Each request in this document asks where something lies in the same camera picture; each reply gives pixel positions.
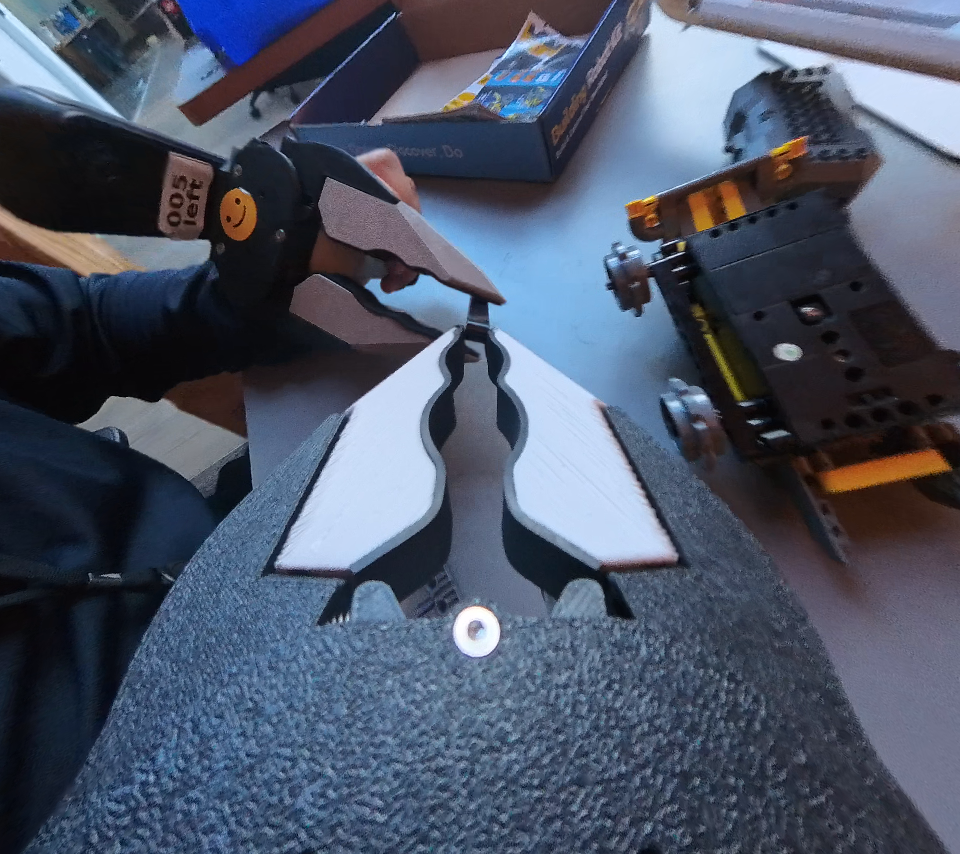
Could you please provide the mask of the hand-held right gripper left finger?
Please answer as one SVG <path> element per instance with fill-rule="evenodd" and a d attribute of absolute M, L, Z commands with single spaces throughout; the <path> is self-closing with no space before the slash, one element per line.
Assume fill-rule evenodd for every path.
<path fill-rule="evenodd" d="M 272 561 L 273 572 L 334 583 L 348 608 L 360 585 L 402 602 L 443 571 L 452 514 L 442 456 L 457 423 L 465 328 L 456 325 L 343 415 Z"/>

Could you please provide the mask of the person's left hand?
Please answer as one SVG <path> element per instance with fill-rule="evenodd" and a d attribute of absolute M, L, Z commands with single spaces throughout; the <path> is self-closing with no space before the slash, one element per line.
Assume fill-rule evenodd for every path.
<path fill-rule="evenodd" d="M 356 158 L 374 176 L 387 185 L 402 201 L 422 211 L 414 180 L 403 169 L 397 154 L 381 148 L 362 153 Z M 419 273 L 391 256 L 373 256 L 337 242 L 325 233 L 318 235 L 309 263 L 311 273 L 337 274 L 360 285 L 378 280 L 386 294 L 415 285 Z"/>

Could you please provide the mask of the black yellow toy brick vehicle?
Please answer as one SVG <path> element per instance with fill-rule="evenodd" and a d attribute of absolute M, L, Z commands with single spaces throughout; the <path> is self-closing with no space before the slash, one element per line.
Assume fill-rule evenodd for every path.
<path fill-rule="evenodd" d="M 761 206 L 757 161 L 626 204 L 726 447 L 847 561 L 833 498 L 908 483 L 958 509 L 958 353 L 937 346 L 824 189 Z"/>

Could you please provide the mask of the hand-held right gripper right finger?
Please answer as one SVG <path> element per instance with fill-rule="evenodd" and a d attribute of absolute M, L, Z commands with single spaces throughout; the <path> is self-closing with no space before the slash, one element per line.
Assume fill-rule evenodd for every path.
<path fill-rule="evenodd" d="M 488 332 L 486 360 L 510 445 L 503 543 L 517 572 L 557 600 L 573 581 L 677 565 L 608 406 L 503 330 Z"/>

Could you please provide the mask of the dark grey brick block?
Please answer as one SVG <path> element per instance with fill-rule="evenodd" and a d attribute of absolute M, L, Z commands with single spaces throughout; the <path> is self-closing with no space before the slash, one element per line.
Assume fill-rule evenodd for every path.
<path fill-rule="evenodd" d="M 776 69 L 732 94 L 724 150 L 735 165 L 756 160 L 746 182 L 761 206 L 817 189 L 846 202 L 882 164 L 856 121 L 852 96 L 834 68 Z"/>

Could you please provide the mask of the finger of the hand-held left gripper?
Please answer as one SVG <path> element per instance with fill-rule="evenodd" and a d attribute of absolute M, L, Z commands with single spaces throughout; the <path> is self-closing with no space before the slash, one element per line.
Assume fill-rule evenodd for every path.
<path fill-rule="evenodd" d="M 307 277 L 294 288 L 290 309 L 355 352 L 399 363 L 411 360 L 442 335 L 340 274 Z"/>
<path fill-rule="evenodd" d="M 502 305 L 506 299 L 475 263 L 402 200 L 383 200 L 348 185 L 326 185 L 318 199 L 326 234 L 367 255 L 390 255 L 446 287 Z"/>

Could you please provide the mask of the person's dark jacket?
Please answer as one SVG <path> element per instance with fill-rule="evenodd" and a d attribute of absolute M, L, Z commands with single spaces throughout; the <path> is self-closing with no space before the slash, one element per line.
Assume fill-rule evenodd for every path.
<path fill-rule="evenodd" d="M 174 579 L 251 491 L 247 454 L 204 488 L 106 431 L 2 402 L 1 844 L 57 808 Z"/>

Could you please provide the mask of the grey desk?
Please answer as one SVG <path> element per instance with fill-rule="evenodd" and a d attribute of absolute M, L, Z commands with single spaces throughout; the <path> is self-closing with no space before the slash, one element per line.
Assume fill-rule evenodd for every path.
<path fill-rule="evenodd" d="M 683 30 L 658 11 L 567 169 L 551 184 L 420 178 L 426 217 L 506 296 L 495 325 L 630 418 L 678 461 L 659 411 L 693 382 L 659 297 L 641 318 L 606 290 L 630 242 L 624 204 L 723 160 L 735 89 L 770 68 L 750 39 Z M 852 203 L 870 258 L 943 346 L 958 349 L 958 164 L 864 118 L 884 165 Z M 778 478 L 727 455 L 703 480 L 796 592 L 877 753 L 958 852 L 958 512 L 907 484 L 842 494 L 849 563 L 810 536 Z"/>

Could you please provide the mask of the dark blue product box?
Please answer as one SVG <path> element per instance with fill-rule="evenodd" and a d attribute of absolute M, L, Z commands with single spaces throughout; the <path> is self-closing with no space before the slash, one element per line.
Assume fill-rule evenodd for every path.
<path fill-rule="evenodd" d="M 611 0 L 567 75 L 546 84 L 548 98 L 530 120 L 374 121 L 395 94 L 413 93 L 416 78 L 438 78 L 453 58 L 422 63 L 402 21 L 393 14 L 290 117 L 302 142 L 359 154 L 394 151 L 416 176 L 550 183 L 569 164 L 637 53 L 650 21 L 649 0 Z"/>

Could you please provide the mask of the wooden side table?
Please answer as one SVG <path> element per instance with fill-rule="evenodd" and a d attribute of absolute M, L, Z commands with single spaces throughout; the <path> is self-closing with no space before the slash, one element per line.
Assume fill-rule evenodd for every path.
<path fill-rule="evenodd" d="M 391 1 L 365 13 L 326 8 L 234 66 L 204 46 L 192 48 L 183 56 L 174 101 L 198 127 L 248 95 L 326 77 L 399 12 Z"/>

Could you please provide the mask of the printed colourful leaflet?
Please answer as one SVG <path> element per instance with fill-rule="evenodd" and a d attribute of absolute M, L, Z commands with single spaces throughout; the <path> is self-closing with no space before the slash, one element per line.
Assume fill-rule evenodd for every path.
<path fill-rule="evenodd" d="M 529 12 L 511 45 L 441 112 L 471 120 L 534 121 L 556 93 L 586 44 Z"/>

